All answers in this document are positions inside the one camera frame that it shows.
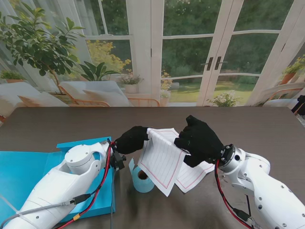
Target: lawn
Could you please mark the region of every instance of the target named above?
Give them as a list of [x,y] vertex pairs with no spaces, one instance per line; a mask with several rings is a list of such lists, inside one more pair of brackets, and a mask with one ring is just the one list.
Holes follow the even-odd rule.
[[[213,97],[218,96],[219,94],[235,90],[235,96],[240,97],[239,105],[244,105],[252,90],[254,89],[255,84],[245,84],[245,83],[233,83],[220,81],[217,83]],[[170,103],[176,102],[197,102],[200,90],[200,82],[194,83],[181,83],[178,90],[171,91]]]

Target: paper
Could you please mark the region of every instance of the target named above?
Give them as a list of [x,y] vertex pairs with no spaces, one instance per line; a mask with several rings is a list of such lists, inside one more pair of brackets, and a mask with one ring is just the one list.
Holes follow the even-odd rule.
[[145,175],[144,178],[139,177],[139,173],[141,172],[141,169],[139,167],[136,167],[135,169],[133,169],[134,168],[133,158],[130,160],[128,166],[129,166],[130,173],[132,174],[132,182],[133,182],[134,188],[138,192],[142,192],[142,193],[151,191],[154,187],[154,183],[152,182],[152,180],[149,179],[149,177],[146,176],[146,174],[144,174]]
[[212,172],[215,165],[209,164],[205,161],[192,168],[183,162],[179,175],[176,180],[176,185],[181,189],[182,192],[186,193],[205,177],[206,174]]
[[169,196],[186,152],[175,146],[179,136],[175,129],[147,129],[149,141],[144,142],[138,166],[166,196]]

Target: tabletop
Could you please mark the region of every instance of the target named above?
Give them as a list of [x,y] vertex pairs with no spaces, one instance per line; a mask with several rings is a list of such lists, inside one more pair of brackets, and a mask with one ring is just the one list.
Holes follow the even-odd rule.
[[[44,107],[17,108],[0,127],[0,150],[54,152],[62,142],[111,136],[118,138],[135,125],[152,128],[186,126],[193,115],[208,123],[224,145],[234,144],[259,154],[271,163],[270,175],[305,202],[305,129],[288,108],[282,107]],[[227,211],[213,174],[184,194],[174,186],[169,197],[157,187],[137,192],[128,163],[137,163],[140,151],[127,155],[125,169],[115,179],[114,229],[239,229],[244,228]],[[234,207],[247,210],[246,197],[230,182],[221,180],[224,193]],[[255,220],[267,228],[250,203]],[[110,228],[110,215],[80,219],[67,229]]]

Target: door handle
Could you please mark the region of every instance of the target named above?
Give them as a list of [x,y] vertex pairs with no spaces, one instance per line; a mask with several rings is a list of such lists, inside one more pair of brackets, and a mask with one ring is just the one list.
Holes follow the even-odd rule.
[[213,61],[213,57],[210,57],[208,63],[202,63],[201,65],[208,65],[206,70],[209,71],[211,69],[212,61]]
[[221,63],[228,63],[228,61],[220,62],[220,60],[221,60],[221,56],[217,57],[217,62],[216,62],[216,65],[215,65],[215,70],[218,70],[219,64],[221,64]]

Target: blue box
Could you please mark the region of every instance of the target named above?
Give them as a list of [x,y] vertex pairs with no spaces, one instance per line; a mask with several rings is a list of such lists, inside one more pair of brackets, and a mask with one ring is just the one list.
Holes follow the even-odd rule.
[[[35,185],[46,175],[51,168],[60,164],[66,152],[77,145],[92,145],[107,140],[107,137],[88,139],[77,142],[61,143],[57,145],[60,152],[14,152],[0,151],[0,194],[3,195],[17,210],[31,193]],[[87,193],[96,189],[103,176],[103,169],[94,179]],[[112,202],[112,178],[113,168],[108,172],[106,180],[93,206],[81,218],[92,217],[111,212]],[[68,221],[73,216],[83,211],[91,202],[93,197],[78,204],[74,210],[67,215],[62,222]],[[15,212],[0,198],[0,223]],[[115,198],[113,197],[113,212],[115,212]]]

